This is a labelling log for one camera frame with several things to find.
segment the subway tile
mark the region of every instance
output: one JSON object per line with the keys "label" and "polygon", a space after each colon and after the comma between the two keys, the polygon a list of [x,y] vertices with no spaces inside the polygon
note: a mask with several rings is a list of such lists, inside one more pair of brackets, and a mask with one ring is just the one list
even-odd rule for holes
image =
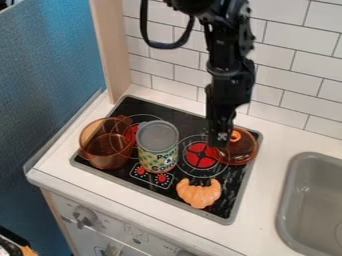
{"label": "subway tile", "polygon": [[292,70],[342,81],[342,59],[297,52]]}
{"label": "subway tile", "polygon": [[255,18],[301,25],[309,1],[307,0],[251,0]]}
{"label": "subway tile", "polygon": [[243,104],[240,107],[238,107],[236,109],[236,112],[240,113],[240,114],[245,114],[247,115],[248,113],[248,109],[249,109],[249,104]]}
{"label": "subway tile", "polygon": [[306,130],[342,140],[342,123],[310,116]]}
{"label": "subway tile", "polygon": [[318,97],[342,102],[342,83],[324,80]]}
{"label": "subway tile", "polygon": [[206,94],[204,88],[198,88],[198,98],[197,101],[206,103]]}
{"label": "subway tile", "polygon": [[125,16],[139,18],[140,17],[140,0],[124,0],[123,14]]}
{"label": "subway tile", "polygon": [[131,70],[132,83],[151,88],[151,75]]}
{"label": "subway tile", "polygon": [[[199,102],[203,102],[203,103],[206,103],[206,94],[205,94],[205,91],[204,91],[204,88],[198,88],[198,98],[197,100]],[[236,109],[236,111],[240,114],[245,114],[247,115],[248,113],[248,108],[249,108],[249,104],[244,104],[244,105],[241,105],[240,107],[238,107]]]}
{"label": "subway tile", "polygon": [[[139,20],[125,17],[126,34],[141,38]],[[173,41],[172,26],[155,22],[148,23],[148,34],[150,40],[169,43]]]}
{"label": "subway tile", "polygon": [[331,4],[342,5],[342,1],[341,0],[319,0],[318,2],[326,2],[326,3],[331,3]]}
{"label": "subway tile", "polygon": [[129,53],[148,57],[148,46],[144,40],[127,36],[127,47]]}
{"label": "subway tile", "polygon": [[278,106],[283,90],[256,84],[253,88],[252,100]]}
{"label": "subway tile", "polygon": [[258,20],[258,19],[251,19],[251,28],[252,32],[256,37],[256,42],[262,42],[264,32],[266,27],[266,21]]}
{"label": "subway tile", "polygon": [[206,87],[211,82],[211,75],[208,72],[175,66],[175,79],[200,87]]}
{"label": "subway tile", "polygon": [[248,58],[257,64],[289,69],[293,56],[294,50],[256,43],[255,50],[250,52]]}
{"label": "subway tile", "polygon": [[153,60],[130,54],[131,68],[137,71],[156,76],[173,78],[173,65],[158,60]]}
{"label": "subway tile", "polygon": [[[174,11],[172,8],[168,7],[165,3],[158,3],[154,1],[149,2],[149,20],[161,22],[169,25],[186,27],[188,24],[188,16]],[[196,22],[194,26],[195,29],[199,30],[200,25]]]}
{"label": "subway tile", "polygon": [[265,43],[331,55],[337,39],[338,33],[269,22]]}
{"label": "subway tile", "polygon": [[[175,27],[175,40],[180,38],[185,29]],[[199,31],[192,31],[189,41],[183,46],[201,52],[207,51],[207,44],[205,42],[204,33]]]}
{"label": "subway tile", "polygon": [[312,2],[306,18],[308,27],[342,32],[342,6]]}
{"label": "subway tile", "polygon": [[338,57],[338,58],[342,58],[342,38],[341,37],[340,37],[340,40],[337,44],[334,56]]}
{"label": "subway tile", "polygon": [[209,54],[207,53],[201,53],[201,63],[200,63],[200,69],[207,71],[207,61],[209,59]]}
{"label": "subway tile", "polygon": [[152,77],[152,88],[190,100],[196,100],[197,97],[197,87],[156,76]]}
{"label": "subway tile", "polygon": [[304,128],[308,115],[259,102],[251,102],[249,115],[272,122]]}
{"label": "subway tile", "polygon": [[321,82],[322,79],[317,77],[264,66],[258,68],[257,83],[280,89],[315,96]]}
{"label": "subway tile", "polygon": [[293,92],[285,92],[282,107],[342,121],[342,104]]}
{"label": "subway tile", "polygon": [[182,48],[175,50],[159,50],[151,48],[152,58],[190,68],[198,68],[199,54],[199,52]]}

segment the toy stove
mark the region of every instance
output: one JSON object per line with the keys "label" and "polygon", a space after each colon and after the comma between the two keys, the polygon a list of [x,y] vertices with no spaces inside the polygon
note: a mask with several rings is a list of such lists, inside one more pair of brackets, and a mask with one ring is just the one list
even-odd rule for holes
{"label": "toy stove", "polygon": [[[212,158],[206,143],[207,122],[200,116],[131,96],[121,100],[110,113],[112,117],[119,115],[133,119],[135,132],[141,122],[165,120],[174,124],[180,133],[177,167],[165,174],[146,172],[139,163],[136,147],[131,159],[119,169],[96,169],[77,153],[71,159],[72,165],[223,225],[234,222],[253,162],[244,166],[228,166]],[[250,132],[260,144],[260,134]],[[210,185],[210,179],[215,178],[222,185],[222,195],[212,206],[194,209],[177,194],[176,185],[183,178],[190,179],[191,185]]]}

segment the oven knob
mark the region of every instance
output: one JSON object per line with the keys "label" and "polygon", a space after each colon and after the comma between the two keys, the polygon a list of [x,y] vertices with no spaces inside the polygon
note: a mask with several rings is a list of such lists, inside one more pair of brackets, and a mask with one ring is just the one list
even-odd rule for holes
{"label": "oven knob", "polygon": [[180,251],[177,253],[177,256],[196,256],[196,255],[193,254],[193,253],[184,251],[184,250],[180,250]]}
{"label": "oven knob", "polygon": [[99,221],[96,213],[83,206],[77,206],[73,216],[77,221],[77,227],[82,229],[84,226],[93,227]]}

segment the green label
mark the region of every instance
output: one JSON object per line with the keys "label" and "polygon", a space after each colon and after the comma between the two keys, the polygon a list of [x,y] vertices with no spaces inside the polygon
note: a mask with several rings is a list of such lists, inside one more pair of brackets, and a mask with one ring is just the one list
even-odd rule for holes
{"label": "green label", "polygon": [[164,153],[151,153],[139,147],[140,164],[150,172],[167,172],[178,162],[178,145]]}

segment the sink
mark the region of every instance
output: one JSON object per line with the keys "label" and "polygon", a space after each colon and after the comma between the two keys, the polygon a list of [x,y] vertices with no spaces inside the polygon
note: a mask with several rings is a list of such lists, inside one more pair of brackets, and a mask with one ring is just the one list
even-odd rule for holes
{"label": "sink", "polygon": [[342,255],[342,160],[302,153],[290,162],[277,220],[281,239],[307,256]]}

